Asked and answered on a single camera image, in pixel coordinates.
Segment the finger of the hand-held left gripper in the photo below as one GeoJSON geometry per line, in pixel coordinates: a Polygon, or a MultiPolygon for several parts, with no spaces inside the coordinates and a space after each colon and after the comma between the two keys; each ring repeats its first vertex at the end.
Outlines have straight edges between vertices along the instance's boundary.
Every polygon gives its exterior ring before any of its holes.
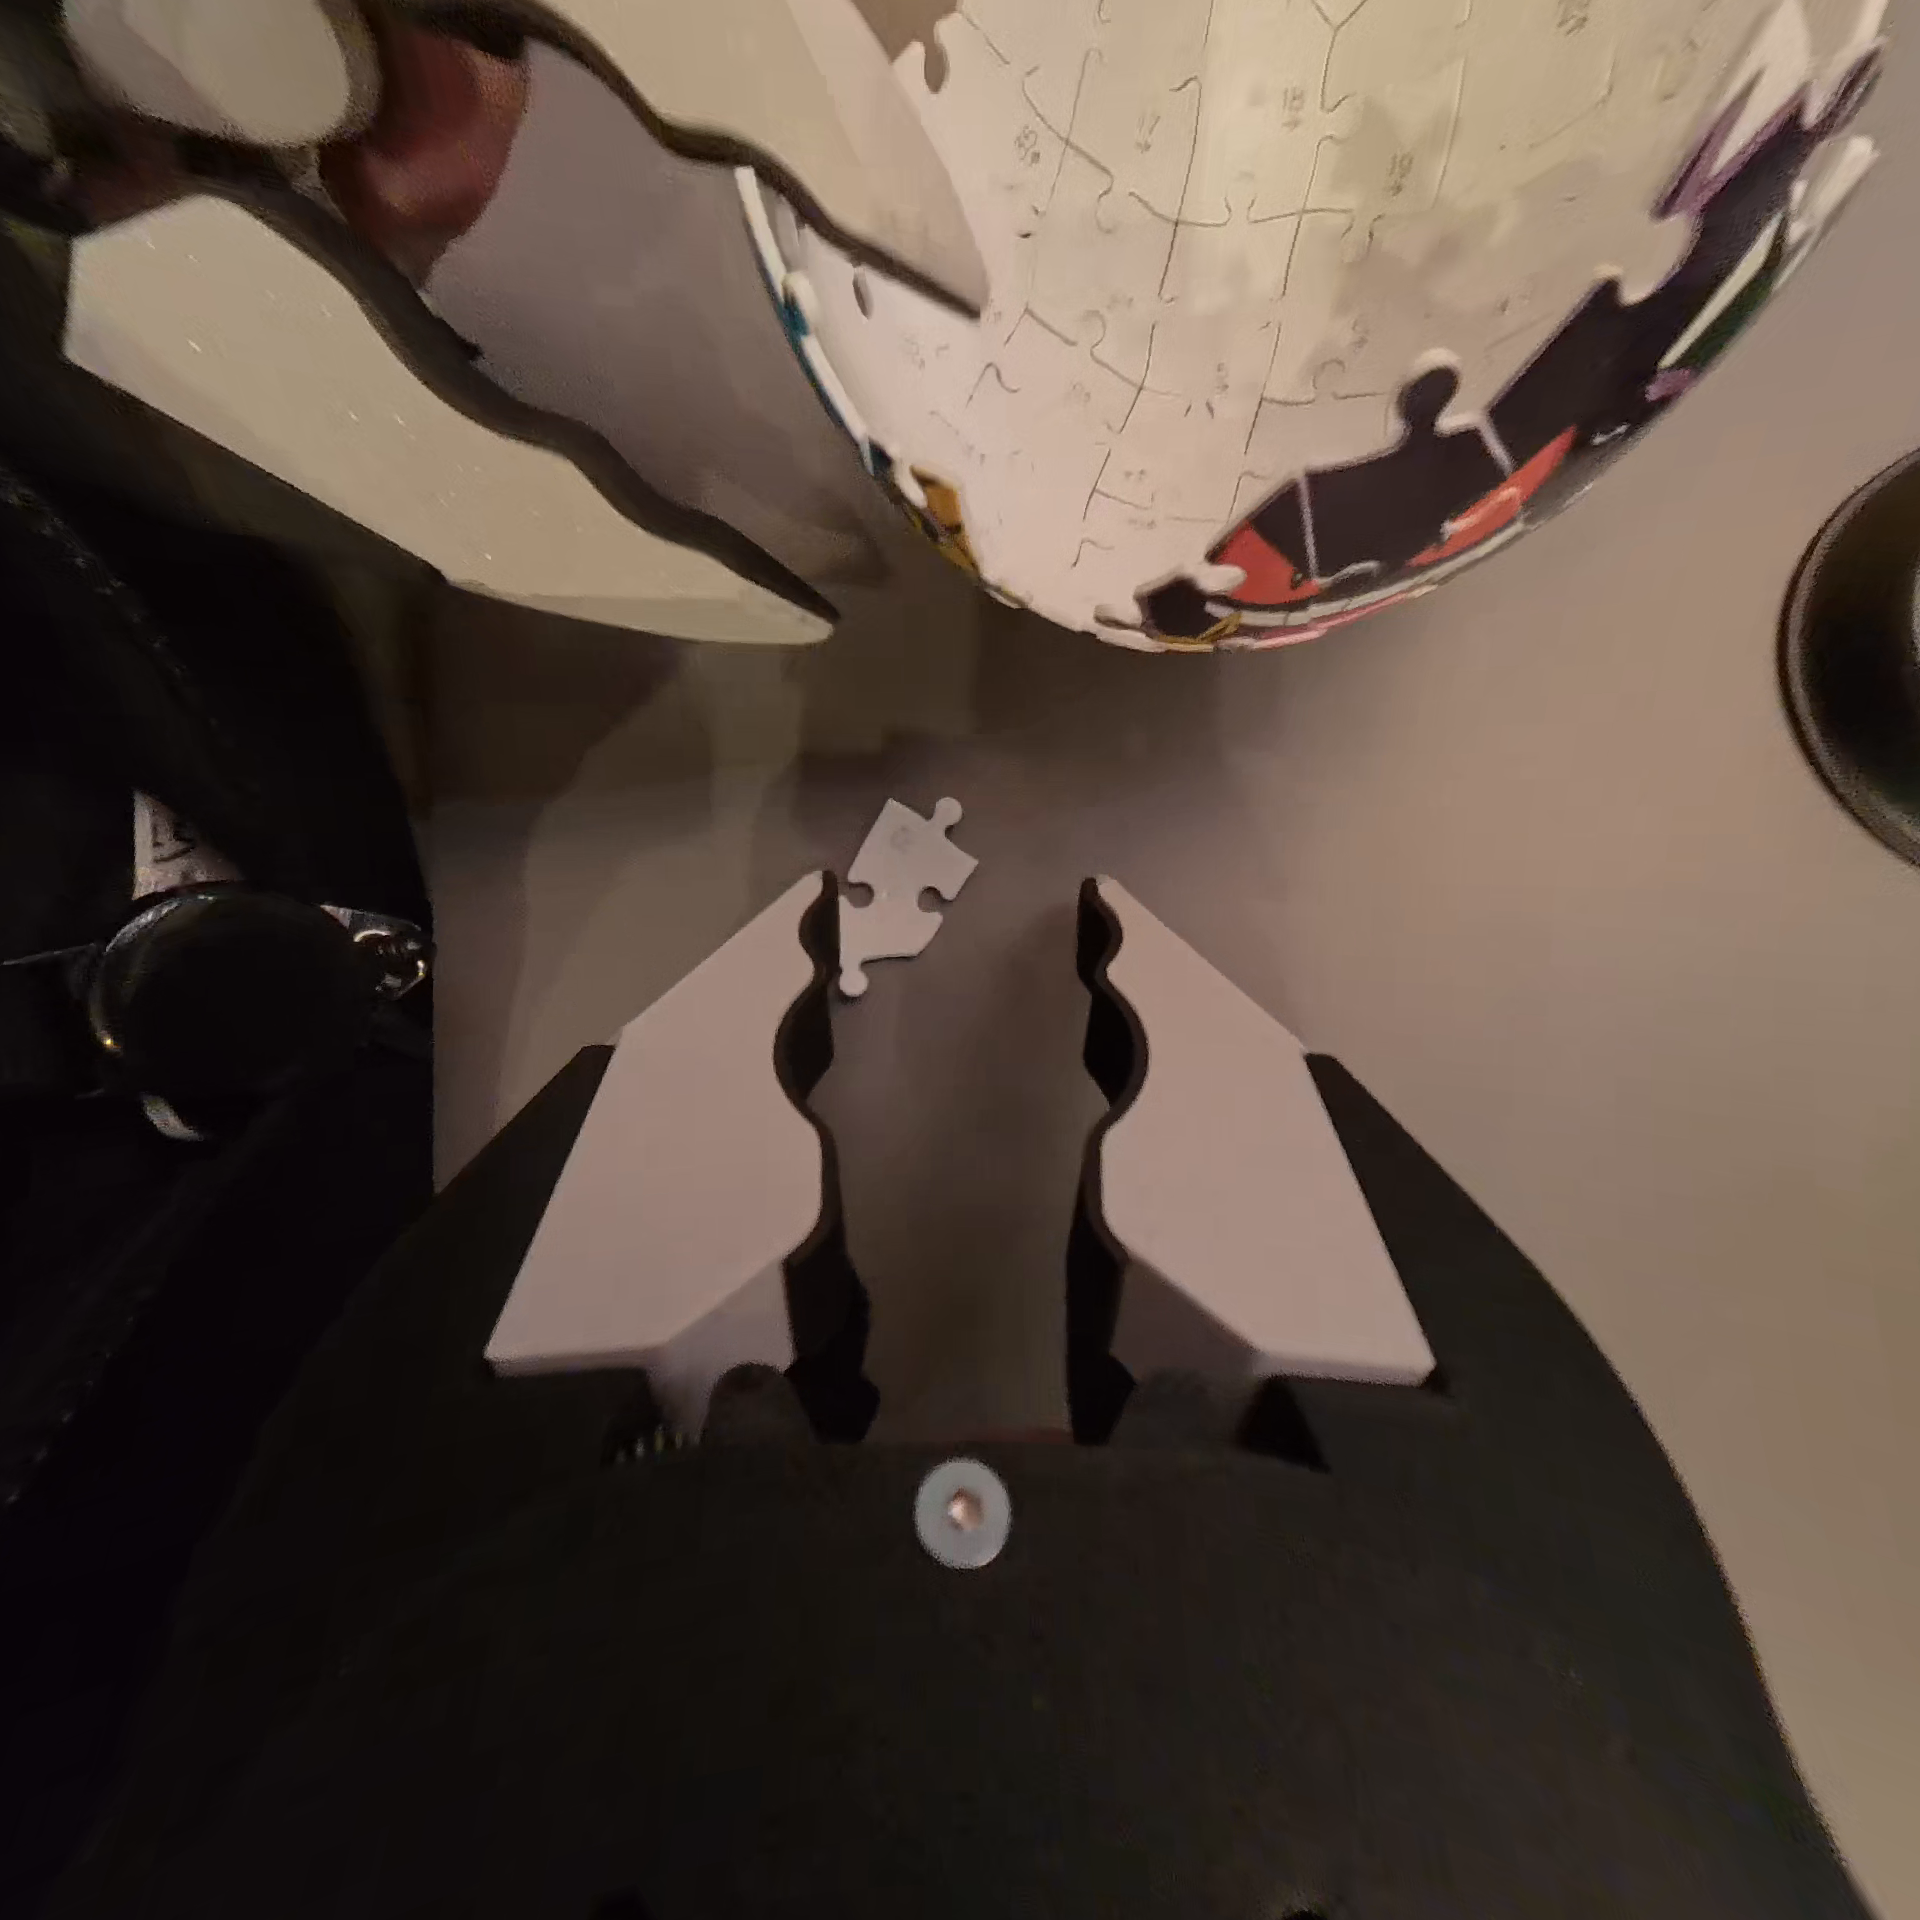
{"type": "Polygon", "coordinates": [[[406,291],[304,222],[176,195],[66,251],[59,353],[163,420],[411,556],[448,590],[681,639],[822,641],[832,609],[592,429],[502,399],[406,291]]]}
{"type": "Polygon", "coordinates": [[[547,43],[588,66],[690,161],[761,173],[841,251],[980,321],[988,270],[876,35],[843,0],[495,0],[370,6],[381,76],[436,35],[517,62],[547,43]]]}

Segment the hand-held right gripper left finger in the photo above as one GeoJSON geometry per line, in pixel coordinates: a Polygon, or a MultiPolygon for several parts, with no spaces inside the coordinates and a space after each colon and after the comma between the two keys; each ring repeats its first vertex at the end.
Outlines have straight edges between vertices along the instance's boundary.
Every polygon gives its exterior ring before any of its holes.
{"type": "Polygon", "coordinates": [[[841,884],[792,878],[625,1019],[493,1321],[495,1375],[638,1372],[691,1430],[733,1366],[869,1430],[870,1305],[843,1250],[832,1063],[841,884]]]}

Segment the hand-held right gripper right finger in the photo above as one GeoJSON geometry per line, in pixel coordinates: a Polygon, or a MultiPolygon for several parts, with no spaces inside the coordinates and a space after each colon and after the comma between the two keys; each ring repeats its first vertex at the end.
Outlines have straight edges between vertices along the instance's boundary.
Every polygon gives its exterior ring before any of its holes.
{"type": "Polygon", "coordinates": [[[1249,1418],[1272,1380],[1427,1385],[1437,1361],[1302,1043],[1119,878],[1076,900],[1090,1126],[1064,1285],[1070,1430],[1162,1372],[1249,1418]]]}

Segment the white double puzzle piece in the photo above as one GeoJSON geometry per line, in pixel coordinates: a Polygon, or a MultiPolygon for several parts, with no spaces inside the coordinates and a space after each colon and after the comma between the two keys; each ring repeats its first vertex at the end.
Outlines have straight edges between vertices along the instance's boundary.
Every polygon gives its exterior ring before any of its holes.
{"type": "Polygon", "coordinates": [[[952,843],[961,801],[913,813],[883,801],[841,884],[841,994],[854,999],[876,961],[913,961],[946,918],[946,900],[975,878],[975,856],[952,843]]]}

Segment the partly built puzzle ball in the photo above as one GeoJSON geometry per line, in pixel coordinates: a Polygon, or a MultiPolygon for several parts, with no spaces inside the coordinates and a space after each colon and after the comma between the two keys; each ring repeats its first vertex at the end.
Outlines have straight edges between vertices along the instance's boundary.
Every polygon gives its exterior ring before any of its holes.
{"type": "Polygon", "coordinates": [[[782,336],[985,592],[1278,649],[1571,501],[1872,161],[1893,6],[958,6],[894,76],[988,295],[883,278],[741,173],[782,336]]]}

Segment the black round ball stand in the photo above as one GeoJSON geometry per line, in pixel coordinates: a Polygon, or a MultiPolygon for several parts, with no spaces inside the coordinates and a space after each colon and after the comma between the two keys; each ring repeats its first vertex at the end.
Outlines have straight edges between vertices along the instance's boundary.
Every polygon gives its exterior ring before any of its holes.
{"type": "Polygon", "coordinates": [[[1778,706],[1822,792],[1920,863],[1920,453],[1872,471],[1801,549],[1778,706]]]}

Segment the person's left hand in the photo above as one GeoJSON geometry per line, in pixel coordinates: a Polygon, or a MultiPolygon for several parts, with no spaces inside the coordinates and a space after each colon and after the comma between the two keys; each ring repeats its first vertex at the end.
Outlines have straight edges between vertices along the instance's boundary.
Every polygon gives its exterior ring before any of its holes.
{"type": "Polygon", "coordinates": [[[406,287],[493,209],[530,97],[517,28],[443,19],[370,19],[381,101],[363,135],[317,150],[317,179],[341,222],[406,287]]]}

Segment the round badge reel with clip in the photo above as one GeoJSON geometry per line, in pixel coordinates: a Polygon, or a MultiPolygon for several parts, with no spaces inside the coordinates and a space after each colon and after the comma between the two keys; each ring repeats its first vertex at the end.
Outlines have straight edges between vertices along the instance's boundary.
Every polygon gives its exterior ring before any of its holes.
{"type": "Polygon", "coordinates": [[[163,1136],[220,1136],[335,1087],[370,1052],[411,1052],[432,985],[420,924],[236,878],[158,891],[70,961],[87,1070],[163,1136]]]}

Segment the person's black clothing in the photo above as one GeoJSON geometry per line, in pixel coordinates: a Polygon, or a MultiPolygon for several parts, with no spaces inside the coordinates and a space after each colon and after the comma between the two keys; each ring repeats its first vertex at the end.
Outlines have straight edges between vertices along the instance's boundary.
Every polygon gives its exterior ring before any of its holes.
{"type": "Polygon", "coordinates": [[[432,993],[411,1052],[220,1136],[95,1087],[70,961],[209,878],[432,934],[332,575],[191,501],[7,233],[7,1914],[95,1828],[255,1428],[426,1203],[432,993]]]}

